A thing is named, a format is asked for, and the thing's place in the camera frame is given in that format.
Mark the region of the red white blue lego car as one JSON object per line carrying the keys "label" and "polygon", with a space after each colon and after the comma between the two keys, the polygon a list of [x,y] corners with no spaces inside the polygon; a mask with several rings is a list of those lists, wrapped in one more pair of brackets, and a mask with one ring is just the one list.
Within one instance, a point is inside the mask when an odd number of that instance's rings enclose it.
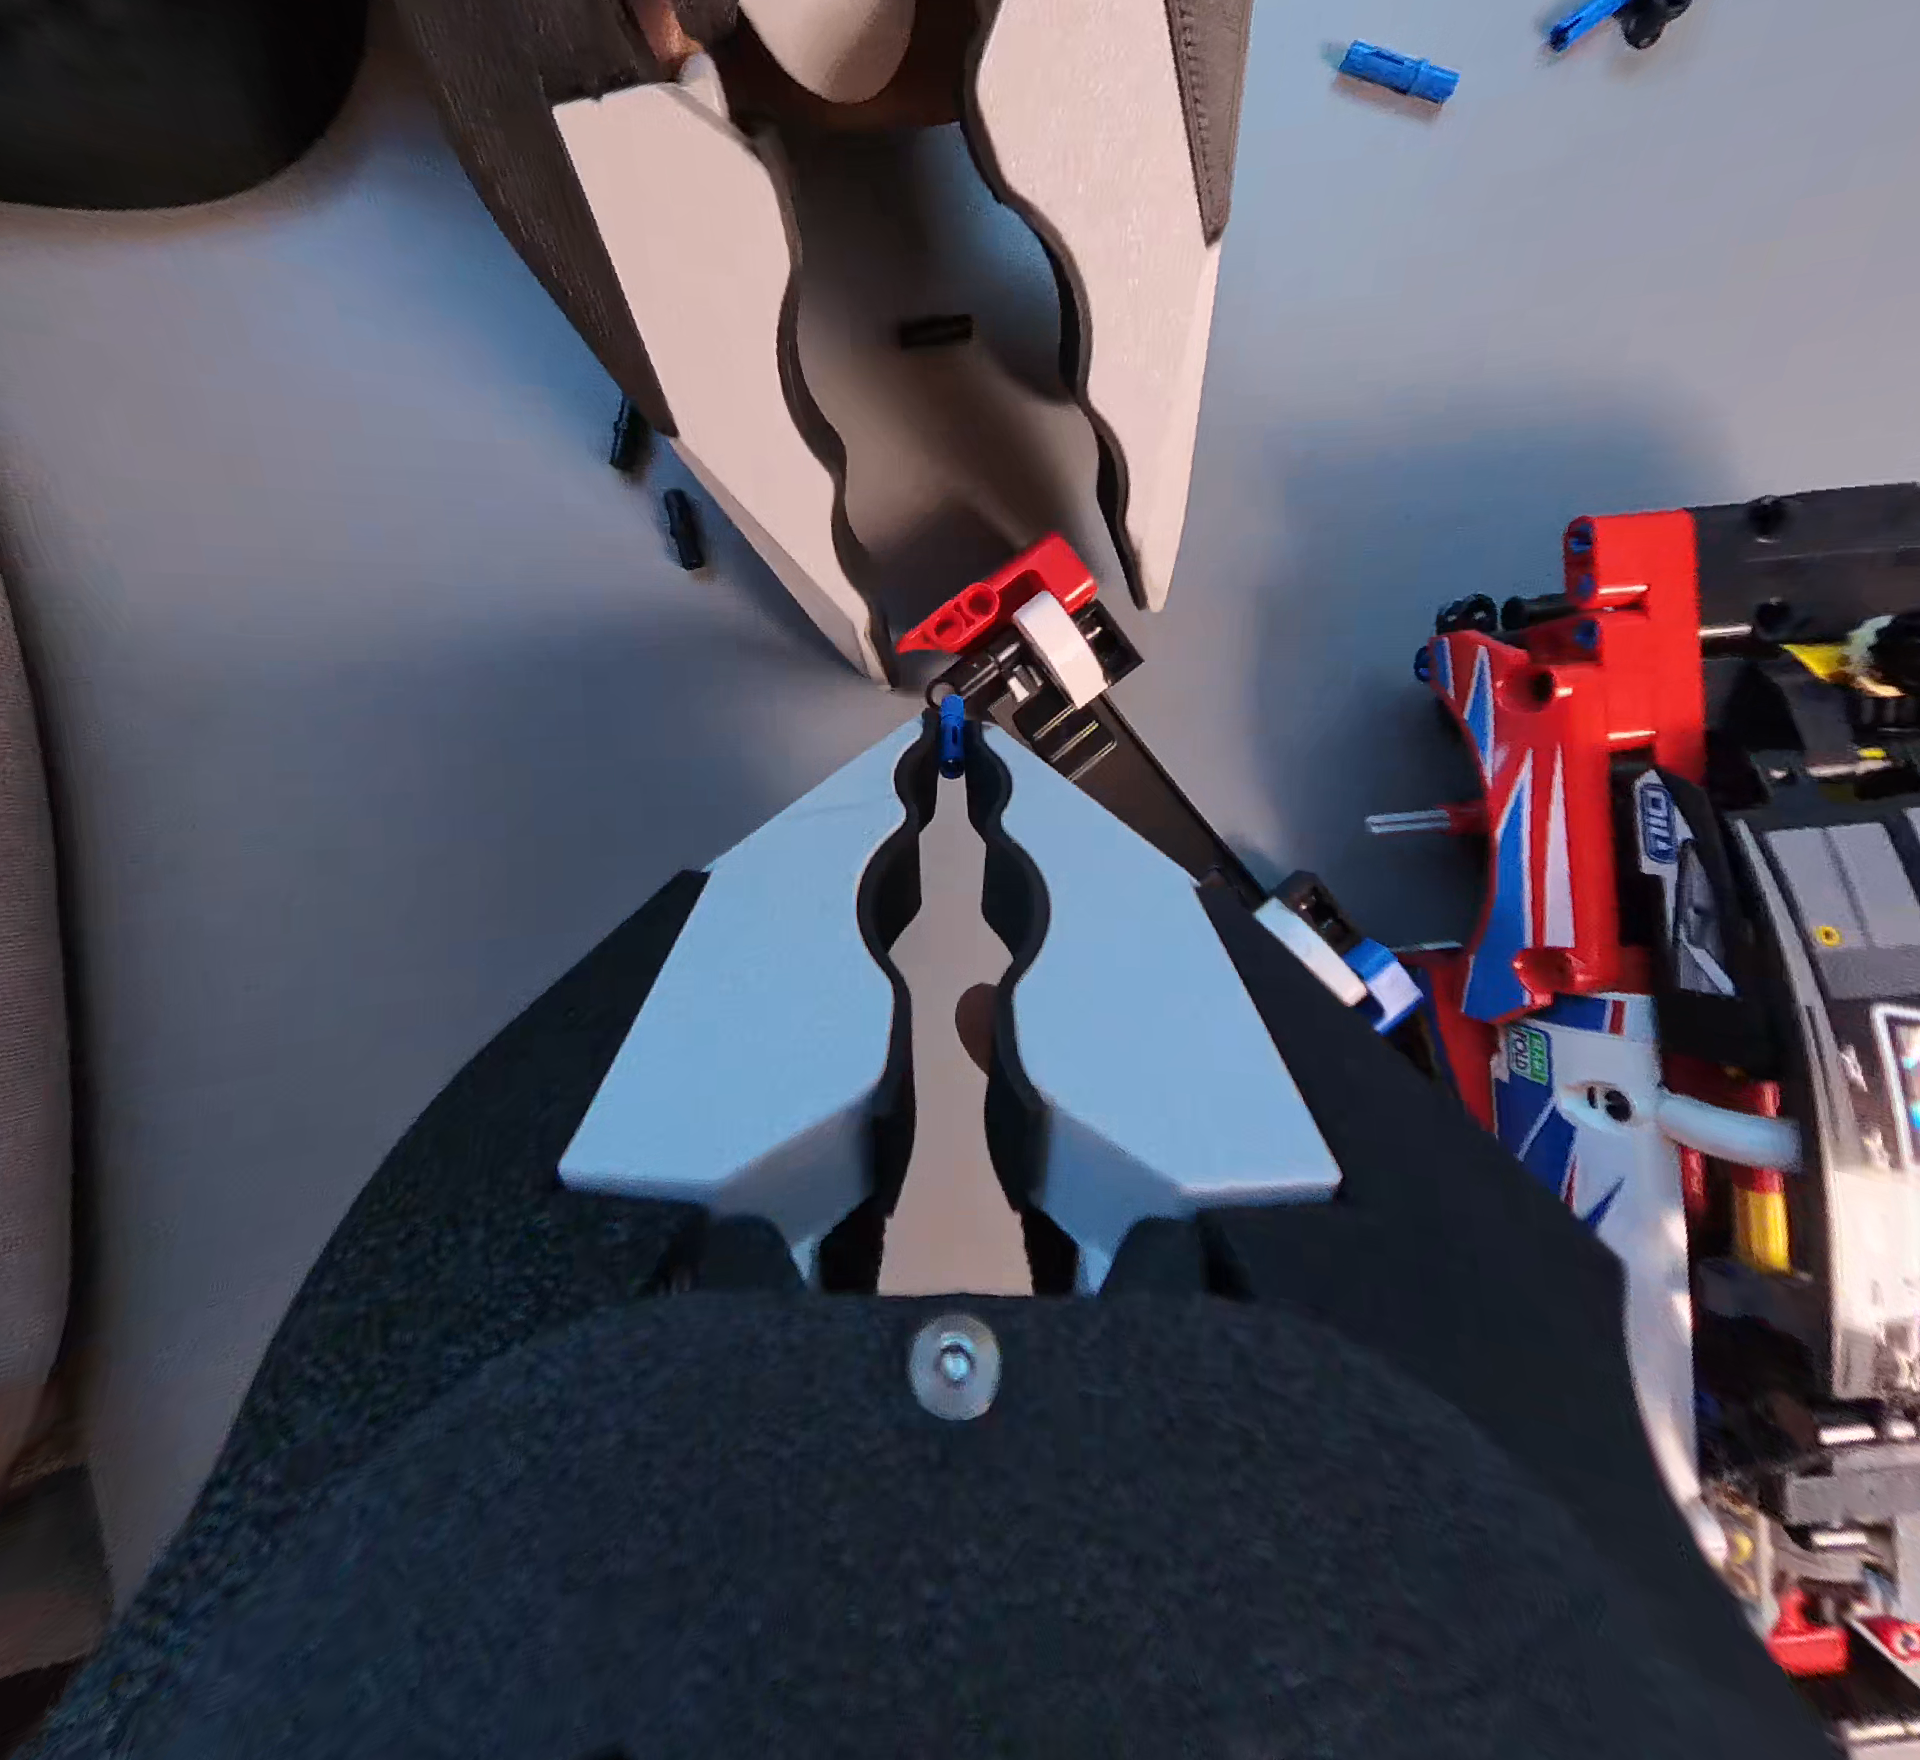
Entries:
{"label": "red white blue lego car", "polygon": [[1915,1756],[1917,490],[1561,537],[1413,656],[1473,801],[1437,1076],[1624,1270],[1671,1501],[1839,1756]]}

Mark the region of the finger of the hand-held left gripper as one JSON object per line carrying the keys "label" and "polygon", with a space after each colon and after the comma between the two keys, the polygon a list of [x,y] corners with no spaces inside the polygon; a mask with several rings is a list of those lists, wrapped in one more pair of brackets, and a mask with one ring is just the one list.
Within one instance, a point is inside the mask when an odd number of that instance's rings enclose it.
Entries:
{"label": "finger of the hand-held left gripper", "polygon": [[799,357],[801,238],[780,140],[731,116],[706,50],[551,121],[633,321],[664,439],[821,639],[891,689],[847,513],[847,453]]}
{"label": "finger of the hand-held left gripper", "polygon": [[1146,613],[1188,523],[1220,246],[1203,235],[1166,0],[996,0],[969,131],[1064,283],[1064,377],[1099,454],[1101,514]]}

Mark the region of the long blue lego pin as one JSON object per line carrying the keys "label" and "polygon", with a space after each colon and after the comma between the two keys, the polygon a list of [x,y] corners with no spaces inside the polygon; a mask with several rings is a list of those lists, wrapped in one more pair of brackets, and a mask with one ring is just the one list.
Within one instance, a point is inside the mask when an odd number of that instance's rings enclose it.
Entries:
{"label": "long blue lego pin", "polygon": [[1444,107],[1460,85],[1460,74],[1387,47],[1351,43],[1338,63],[1342,76],[1381,88],[1401,98]]}

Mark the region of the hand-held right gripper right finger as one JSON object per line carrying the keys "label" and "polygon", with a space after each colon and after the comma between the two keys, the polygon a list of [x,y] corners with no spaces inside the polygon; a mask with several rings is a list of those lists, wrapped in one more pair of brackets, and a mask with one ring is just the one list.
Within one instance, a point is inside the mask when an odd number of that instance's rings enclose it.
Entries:
{"label": "hand-held right gripper right finger", "polygon": [[1342,1173],[1216,932],[1211,891],[987,721],[966,726],[991,991],[985,1144],[1038,1296],[1147,1220],[1321,1204]]}

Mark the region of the black lego wing red blue ends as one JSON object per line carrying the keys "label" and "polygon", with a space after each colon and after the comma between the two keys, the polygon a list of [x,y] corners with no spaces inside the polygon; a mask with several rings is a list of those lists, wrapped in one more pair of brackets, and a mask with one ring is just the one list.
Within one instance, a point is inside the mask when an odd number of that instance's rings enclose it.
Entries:
{"label": "black lego wing red blue ends", "polygon": [[1053,775],[1182,869],[1221,885],[1340,1005],[1384,1037],[1411,1037],[1424,991],[1361,932],[1332,888],[1300,869],[1265,887],[1216,833],[1116,707],[1140,651],[1099,602],[1090,566],[1058,533],[937,604],[896,644],[947,664],[923,692],[964,697],[969,726],[996,724]]}

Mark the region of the dark round object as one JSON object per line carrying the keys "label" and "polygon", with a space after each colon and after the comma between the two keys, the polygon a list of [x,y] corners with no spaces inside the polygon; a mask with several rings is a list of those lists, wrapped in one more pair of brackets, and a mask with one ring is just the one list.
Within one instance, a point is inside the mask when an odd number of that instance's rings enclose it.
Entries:
{"label": "dark round object", "polygon": [[1,200],[198,208],[296,164],[342,112],[372,0],[1,0]]}

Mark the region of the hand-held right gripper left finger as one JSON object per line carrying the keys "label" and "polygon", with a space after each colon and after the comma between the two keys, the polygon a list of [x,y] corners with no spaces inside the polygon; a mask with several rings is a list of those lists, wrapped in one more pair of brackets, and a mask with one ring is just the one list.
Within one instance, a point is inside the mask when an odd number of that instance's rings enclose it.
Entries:
{"label": "hand-held right gripper left finger", "polygon": [[564,1189],[764,1220],[801,1277],[870,1292],[913,1148],[910,992],[940,801],[921,716],[711,860],[558,1160]]}

